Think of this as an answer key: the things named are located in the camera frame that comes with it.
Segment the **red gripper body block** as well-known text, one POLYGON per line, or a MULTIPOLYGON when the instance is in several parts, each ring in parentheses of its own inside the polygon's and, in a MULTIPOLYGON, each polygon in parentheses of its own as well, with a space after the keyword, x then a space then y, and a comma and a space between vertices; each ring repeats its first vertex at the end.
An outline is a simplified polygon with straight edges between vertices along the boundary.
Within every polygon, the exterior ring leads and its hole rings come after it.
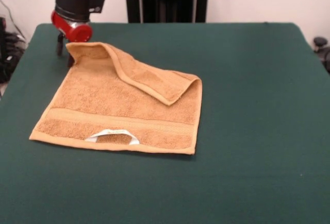
POLYGON ((61 17, 55 11, 52 12, 53 25, 64 34, 70 42, 88 42, 93 34, 92 28, 87 23, 73 22, 61 17))

